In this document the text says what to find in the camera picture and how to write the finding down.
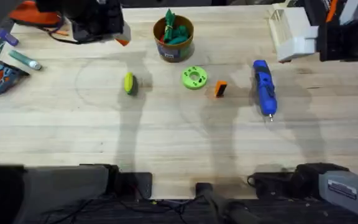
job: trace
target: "wooden tabletop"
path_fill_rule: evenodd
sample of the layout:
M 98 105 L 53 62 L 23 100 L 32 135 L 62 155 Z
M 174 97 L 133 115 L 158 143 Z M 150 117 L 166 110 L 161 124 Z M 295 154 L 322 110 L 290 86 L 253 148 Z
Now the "wooden tabletop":
M 333 162 L 358 174 L 358 65 L 318 56 L 275 61 L 267 18 L 271 6 L 173 8 L 195 27 L 195 52 L 164 62 L 153 39 L 166 8 L 124 9 L 132 42 L 64 44 L 40 30 L 14 26 L 16 50 L 44 67 L 0 96 L 0 162 L 28 166 L 117 164 L 151 172 L 154 198 L 187 198 L 196 182 L 212 182 L 230 197 L 246 197 L 255 171 Z M 255 101 L 252 62 L 268 61 L 276 86 L 274 122 Z M 181 72 L 198 65 L 209 75 L 188 90 Z M 139 94 L 128 96 L 132 72 Z M 228 82 L 224 98 L 213 96 Z

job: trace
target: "blue rotary tool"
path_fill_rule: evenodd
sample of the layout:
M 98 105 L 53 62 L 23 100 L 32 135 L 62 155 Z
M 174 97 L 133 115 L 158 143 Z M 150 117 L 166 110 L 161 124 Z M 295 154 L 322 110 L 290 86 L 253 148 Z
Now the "blue rotary tool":
M 254 61 L 255 78 L 258 84 L 259 105 L 262 114 L 269 116 L 273 121 L 273 115 L 277 110 L 276 94 L 272 74 L 265 60 Z

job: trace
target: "black device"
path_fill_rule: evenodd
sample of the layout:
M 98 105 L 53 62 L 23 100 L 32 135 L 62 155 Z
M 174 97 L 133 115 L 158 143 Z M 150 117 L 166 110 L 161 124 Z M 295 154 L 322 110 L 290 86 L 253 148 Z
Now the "black device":
M 0 166 L 0 224 L 20 223 L 78 200 L 113 195 L 150 198 L 152 174 L 109 164 L 63 167 Z
M 84 44 L 110 39 L 112 34 L 123 33 L 124 18 L 119 0 L 36 0 L 40 12 L 58 11 L 71 20 L 73 38 Z
M 325 200 L 358 214 L 358 175 L 328 163 L 298 165 L 294 172 L 256 172 L 247 182 L 259 199 Z

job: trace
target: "black cable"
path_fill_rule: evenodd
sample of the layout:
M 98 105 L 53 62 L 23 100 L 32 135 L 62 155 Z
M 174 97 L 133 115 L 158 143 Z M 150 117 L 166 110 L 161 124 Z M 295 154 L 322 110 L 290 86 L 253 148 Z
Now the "black cable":
M 49 224 L 57 224 L 57 223 L 61 223 L 67 219 L 69 219 L 70 217 L 74 217 L 76 216 L 78 213 L 80 213 L 82 211 L 82 209 L 84 209 L 87 205 L 89 205 L 93 200 L 89 200 L 87 201 L 86 203 L 84 203 L 79 209 L 75 210 L 74 212 L 70 213 L 69 215 L 59 219 L 59 220 L 56 220 L 54 222 L 51 222 Z

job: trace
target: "small orange object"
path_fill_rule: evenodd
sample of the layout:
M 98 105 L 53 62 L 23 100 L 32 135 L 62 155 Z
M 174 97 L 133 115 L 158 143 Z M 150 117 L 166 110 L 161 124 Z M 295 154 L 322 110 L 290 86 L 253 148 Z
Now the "small orange object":
M 338 3 L 338 0 L 333 0 L 331 2 L 331 8 L 330 8 L 330 10 L 328 12 L 326 22 L 331 22 L 332 21 L 334 15 L 335 15 L 335 12 L 336 12 L 337 3 Z
M 215 87 L 215 97 L 222 97 L 223 96 L 223 92 L 227 87 L 227 82 L 226 81 L 221 81 L 218 80 L 216 82 L 216 87 Z
M 57 30 L 57 31 L 54 32 L 54 34 L 68 36 L 68 32 L 64 31 L 64 30 Z

